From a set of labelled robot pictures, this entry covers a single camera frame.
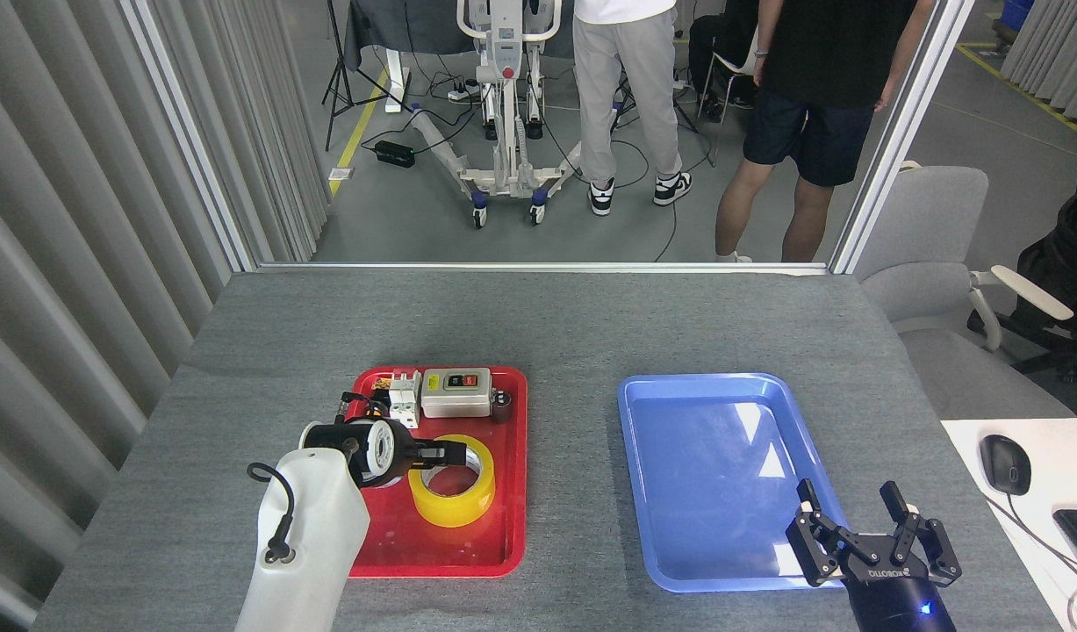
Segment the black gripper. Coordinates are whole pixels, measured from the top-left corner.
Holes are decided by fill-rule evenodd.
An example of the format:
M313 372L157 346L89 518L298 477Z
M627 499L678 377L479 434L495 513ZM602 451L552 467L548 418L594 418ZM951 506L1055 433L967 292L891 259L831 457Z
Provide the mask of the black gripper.
M802 575L819 587L835 578L851 556L844 563L844 587L861 631L955 631L936 585L954 582L962 567L941 520L924 519L903 498L898 484L886 481L880 498L895 523L894 544L889 557L880 557L864 535L836 524L822 510L810 479L796 484L796 495L800 506L786 537ZM912 557L914 540L927 556L927 567Z
M410 429L390 427L393 458L387 484L396 484L409 471L430 471L467 463L468 445L463 441L419 441Z

